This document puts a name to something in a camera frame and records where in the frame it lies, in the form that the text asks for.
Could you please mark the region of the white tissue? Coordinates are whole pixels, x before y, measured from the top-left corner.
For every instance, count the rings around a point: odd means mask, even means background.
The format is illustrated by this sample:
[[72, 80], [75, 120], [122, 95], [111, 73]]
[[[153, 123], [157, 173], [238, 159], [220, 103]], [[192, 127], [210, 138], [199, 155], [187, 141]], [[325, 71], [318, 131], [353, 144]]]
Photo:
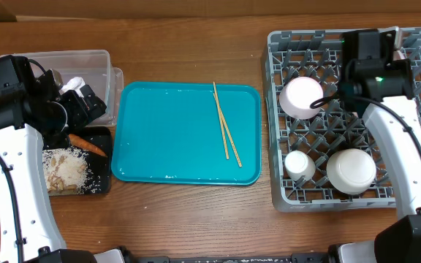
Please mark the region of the white tissue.
[[59, 93], [61, 95], [65, 94], [67, 91], [75, 91], [76, 94], [83, 98], [84, 95], [80, 91], [80, 89], [85, 85], [85, 81], [82, 77], [73, 77], [69, 82], [60, 89]]

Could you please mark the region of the orange carrot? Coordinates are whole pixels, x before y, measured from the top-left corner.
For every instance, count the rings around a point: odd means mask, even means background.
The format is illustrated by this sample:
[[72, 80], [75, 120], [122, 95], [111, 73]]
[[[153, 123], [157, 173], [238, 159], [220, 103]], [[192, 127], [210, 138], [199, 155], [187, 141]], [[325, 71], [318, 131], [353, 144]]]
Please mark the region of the orange carrot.
[[99, 156], [102, 156], [102, 157], [107, 156], [105, 154], [105, 152], [103, 150], [101, 150], [99, 147], [97, 147], [94, 144], [82, 139], [81, 137], [79, 137], [75, 134], [70, 134], [69, 140], [70, 140], [71, 145], [74, 145], [75, 147], [81, 148], [83, 150], [90, 151], [90, 152], [95, 153], [95, 154], [97, 154]]

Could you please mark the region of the peanut shells and rice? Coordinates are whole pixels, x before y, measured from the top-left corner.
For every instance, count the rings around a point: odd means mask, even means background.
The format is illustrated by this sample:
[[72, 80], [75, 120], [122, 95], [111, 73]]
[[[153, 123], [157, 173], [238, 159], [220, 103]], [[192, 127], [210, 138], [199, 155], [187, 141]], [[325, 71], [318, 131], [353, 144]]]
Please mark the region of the peanut shells and rice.
[[77, 147], [44, 150], [42, 165], [49, 195], [98, 194], [107, 158]]

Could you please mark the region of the wooden chopstick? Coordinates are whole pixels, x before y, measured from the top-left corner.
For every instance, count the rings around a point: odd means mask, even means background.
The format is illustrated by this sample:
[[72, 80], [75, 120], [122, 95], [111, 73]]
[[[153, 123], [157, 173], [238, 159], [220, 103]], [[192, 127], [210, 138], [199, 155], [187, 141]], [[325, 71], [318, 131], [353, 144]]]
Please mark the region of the wooden chopstick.
[[230, 145], [232, 146], [232, 149], [233, 149], [233, 152], [235, 154], [235, 158], [237, 160], [238, 166], [241, 168], [243, 165], [242, 165], [242, 163], [240, 161], [240, 157], [238, 155], [237, 148], [236, 148], [235, 143], [233, 141], [232, 135], [230, 133], [230, 129], [229, 129], [228, 125], [227, 125], [227, 122], [226, 122], [226, 119], [224, 117], [224, 114], [223, 114], [222, 110], [221, 110], [221, 113], [222, 113], [223, 119], [224, 119], [223, 122], [224, 122], [224, 128], [225, 128], [226, 138], [227, 138], [227, 140], [230, 141]]
[[221, 108], [220, 108], [220, 104], [219, 104], [219, 98], [218, 98], [215, 82], [213, 82], [213, 97], [215, 99], [216, 109], [217, 109], [217, 113], [219, 115], [219, 124], [220, 124], [220, 128], [221, 128], [221, 136], [222, 136], [222, 141], [223, 141], [223, 146], [224, 146], [225, 157], [226, 157], [226, 160], [229, 160], [230, 156], [229, 156], [228, 147], [227, 147], [227, 138], [226, 138], [224, 122], [223, 122], [224, 119], [223, 119], [223, 115], [221, 113]]

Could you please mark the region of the small white plate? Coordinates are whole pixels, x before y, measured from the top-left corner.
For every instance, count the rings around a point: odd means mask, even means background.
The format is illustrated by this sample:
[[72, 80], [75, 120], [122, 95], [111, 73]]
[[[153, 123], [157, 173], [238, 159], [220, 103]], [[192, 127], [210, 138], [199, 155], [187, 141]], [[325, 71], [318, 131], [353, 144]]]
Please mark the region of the small white plate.
[[286, 84], [279, 94], [281, 109], [297, 119], [313, 118], [320, 111], [310, 105], [323, 98], [321, 85], [310, 77], [296, 77]]

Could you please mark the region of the white cup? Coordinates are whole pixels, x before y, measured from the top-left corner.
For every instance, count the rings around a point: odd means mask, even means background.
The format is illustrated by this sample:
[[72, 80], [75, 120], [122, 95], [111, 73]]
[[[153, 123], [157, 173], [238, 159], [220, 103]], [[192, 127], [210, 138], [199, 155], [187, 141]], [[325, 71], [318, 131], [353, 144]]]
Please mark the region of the white cup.
[[284, 159], [284, 168], [288, 176], [294, 181], [301, 178], [310, 180], [316, 171], [313, 159], [299, 150], [287, 154]]

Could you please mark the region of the white bowl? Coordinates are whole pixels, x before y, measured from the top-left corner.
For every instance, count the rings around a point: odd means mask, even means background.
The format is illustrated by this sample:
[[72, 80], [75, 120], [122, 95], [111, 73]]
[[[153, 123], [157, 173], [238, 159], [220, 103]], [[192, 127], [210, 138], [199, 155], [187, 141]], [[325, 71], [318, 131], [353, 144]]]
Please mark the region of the white bowl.
[[376, 165], [365, 151], [351, 148], [334, 153], [326, 166], [327, 178], [338, 191], [356, 195], [365, 192], [376, 177]]

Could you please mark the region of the large white plate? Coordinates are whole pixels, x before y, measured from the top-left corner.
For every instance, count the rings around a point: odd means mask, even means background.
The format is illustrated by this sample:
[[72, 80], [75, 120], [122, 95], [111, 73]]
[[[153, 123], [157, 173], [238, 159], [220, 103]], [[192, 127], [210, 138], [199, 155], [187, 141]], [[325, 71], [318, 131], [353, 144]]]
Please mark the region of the large white plate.
[[406, 55], [401, 52], [400, 50], [395, 50], [393, 53], [393, 60], [394, 61], [398, 61], [398, 60], [404, 60], [406, 59]]

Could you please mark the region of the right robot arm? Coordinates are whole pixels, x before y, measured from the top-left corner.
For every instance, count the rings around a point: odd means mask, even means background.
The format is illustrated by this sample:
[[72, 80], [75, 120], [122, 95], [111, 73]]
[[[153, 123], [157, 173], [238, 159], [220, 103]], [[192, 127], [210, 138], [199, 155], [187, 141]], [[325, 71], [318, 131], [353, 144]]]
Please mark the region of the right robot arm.
[[372, 241], [333, 246], [337, 262], [421, 262], [421, 127], [412, 84], [407, 59], [352, 58], [343, 65], [338, 96], [379, 146], [398, 221]]

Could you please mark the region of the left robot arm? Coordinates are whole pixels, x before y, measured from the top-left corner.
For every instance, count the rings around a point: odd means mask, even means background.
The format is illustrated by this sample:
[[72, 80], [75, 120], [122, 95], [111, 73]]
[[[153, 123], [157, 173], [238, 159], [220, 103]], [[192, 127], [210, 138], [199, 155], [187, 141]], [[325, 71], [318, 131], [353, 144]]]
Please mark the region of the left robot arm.
[[53, 217], [42, 166], [42, 135], [26, 124], [0, 129], [0, 262], [96, 262], [69, 250]]

